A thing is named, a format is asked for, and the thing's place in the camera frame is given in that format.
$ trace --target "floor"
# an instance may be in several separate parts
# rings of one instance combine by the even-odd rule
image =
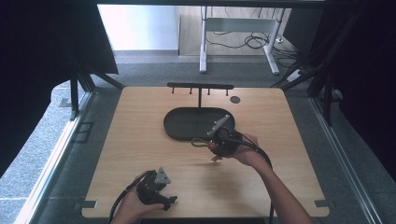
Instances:
[[[292,48],[288,45],[279,45],[279,47]],[[232,53],[224,55],[223,52],[213,53],[213,56],[208,57],[210,64],[208,74],[201,75],[198,71],[189,71],[190,77],[187,80],[206,78],[206,80],[222,81],[224,80],[223,73],[228,71],[227,68],[230,69],[229,73],[232,73],[231,70],[235,70],[238,66],[243,67],[244,64],[252,65],[249,67],[251,69],[249,73],[256,76],[254,73],[258,73],[257,70],[261,69],[258,64],[266,63],[266,61],[262,57],[262,51],[255,51],[258,53],[246,53],[244,56],[235,56]],[[125,85],[159,86],[162,85],[161,82],[153,81],[153,78],[157,77],[142,77],[146,70],[145,66],[152,74],[159,75],[163,75],[163,71],[175,72],[180,66],[194,67],[199,59],[196,52],[193,50],[189,52],[185,51],[178,55],[173,51],[117,51],[115,56],[121,74],[112,77]],[[279,62],[288,65],[292,63],[289,59]],[[284,73],[287,67],[280,67],[280,69]],[[257,76],[265,77],[265,81],[255,82],[255,79],[246,80],[240,76],[233,76],[233,78],[241,86],[252,87],[268,86],[279,79],[268,70],[258,74],[260,75]],[[60,168],[53,172],[52,180],[47,183],[48,190],[42,195],[41,203],[37,205],[37,212],[33,216],[32,223],[106,223],[105,218],[84,218],[80,214],[80,209],[84,206],[85,195],[100,156],[101,147],[106,139],[106,130],[117,106],[120,90],[98,77],[92,78],[97,85],[97,90],[87,100],[86,107],[81,114],[80,124],[70,144],[64,149],[64,157],[59,161]],[[325,205],[331,208],[331,214],[328,217],[316,217],[316,222],[396,223],[395,182],[389,177],[370,148],[350,127],[338,109],[338,103],[332,104],[332,126],[329,127],[323,123],[319,115],[320,97],[311,99],[304,92],[308,84],[303,83],[287,91],[286,95],[319,183],[328,199]],[[29,195],[35,188],[35,183],[46,166],[47,159],[55,148],[59,136],[70,122],[69,92],[67,82],[54,89],[52,103],[47,113],[26,143],[21,155],[0,179],[0,206],[2,208],[0,220],[2,223],[13,223],[17,218],[23,205],[29,200]],[[79,88],[81,102],[84,101],[84,97],[84,92]],[[366,204],[373,205],[374,210],[371,206],[366,208]],[[378,217],[368,218],[372,214]],[[199,219],[181,220],[183,223],[186,221],[188,223],[214,222],[214,220]],[[216,223],[230,223],[230,220],[215,221]],[[153,220],[142,221],[142,223],[153,222]],[[168,222],[178,223],[180,220],[168,220]]]

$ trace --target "hand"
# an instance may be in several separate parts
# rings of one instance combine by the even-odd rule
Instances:
[[[243,141],[247,141],[247,142],[251,141],[257,147],[259,146],[259,141],[257,139],[257,136],[248,133],[244,133]],[[255,152],[253,148],[245,145],[239,146],[239,148],[235,151],[235,153],[228,156],[227,158],[235,158],[238,161],[240,161],[242,164],[245,164],[247,166],[254,166],[257,162],[264,161],[264,159],[259,153]]]
[[[132,188],[120,203],[120,208],[114,216],[112,224],[132,224],[146,213],[163,209],[162,203],[143,204],[137,196],[136,187]]]

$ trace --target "forearm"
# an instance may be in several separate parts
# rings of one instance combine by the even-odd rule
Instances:
[[[314,223],[313,219],[263,158],[254,158],[252,167],[262,178],[280,223]]]

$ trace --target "gray floor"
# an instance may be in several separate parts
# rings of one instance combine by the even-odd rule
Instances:
[[[197,57],[180,57],[173,52],[137,52],[135,54],[120,52],[116,55],[116,60],[120,75],[110,76],[127,86],[165,86],[168,81],[180,81],[227,82],[234,84],[235,87],[261,88],[269,87],[279,79],[271,74],[263,57],[209,57],[208,72],[205,75],[199,73]],[[74,142],[66,149],[64,158],[49,184],[49,190],[44,195],[33,223],[106,223],[105,218],[84,218],[80,214],[80,208],[84,203],[121,91],[100,78],[93,78],[97,90],[92,94],[89,109],[84,113],[80,129],[74,135]],[[316,222],[369,223],[351,183],[340,162],[334,156],[331,143],[320,124],[311,99],[305,94],[304,90],[308,84],[309,80],[287,91],[286,95],[327,199],[327,205],[331,209],[329,216],[316,217]],[[36,140],[32,141],[36,142],[32,143],[30,152],[19,158],[1,179],[0,220],[2,223],[12,223],[18,215],[40,169],[62,131],[62,125],[64,126],[69,119],[69,108],[59,107],[62,99],[68,97],[67,83],[53,92],[49,115],[43,118],[43,126],[37,127],[37,133],[34,133],[37,136]],[[339,111],[337,103],[332,105],[332,121],[332,128],[383,223],[396,223],[395,182],[386,173],[370,148],[350,127]],[[84,130],[87,126],[92,127],[89,134]],[[45,149],[43,152],[38,152],[38,148]],[[231,223],[231,220],[215,220],[214,222],[214,220],[188,219],[182,221]],[[161,223],[177,222],[180,221],[161,220]],[[233,223],[247,222],[256,223],[258,220],[235,220]]]

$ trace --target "gray carpet floor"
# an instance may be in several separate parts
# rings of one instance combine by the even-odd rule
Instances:
[[[208,63],[207,73],[199,73],[199,64],[191,62],[119,63],[119,75],[110,75],[126,86],[166,86],[167,82],[197,82],[232,84],[238,87],[270,87],[279,77],[273,76],[265,63],[224,62]],[[76,132],[74,143],[66,149],[65,155],[49,184],[49,190],[39,205],[33,223],[106,223],[105,218],[87,219],[81,213],[92,175],[99,159],[106,134],[111,123],[121,90],[114,88],[98,77],[93,77],[97,86],[89,101],[89,109],[84,113],[83,124],[91,125],[88,139],[86,133]],[[319,183],[326,197],[330,214],[315,217],[317,223],[368,223],[363,214],[339,161],[332,152],[310,99],[306,96],[309,80],[286,92],[291,112]],[[389,177],[373,152],[350,127],[339,111],[337,103],[332,105],[332,121],[346,154],[364,187],[367,188],[383,223],[396,223],[396,185]],[[3,179],[0,183],[3,191]],[[12,202],[21,203],[29,189],[22,194],[5,195],[2,200],[1,220],[11,223]],[[142,220],[142,223],[263,223],[261,219],[182,219],[182,220]]]

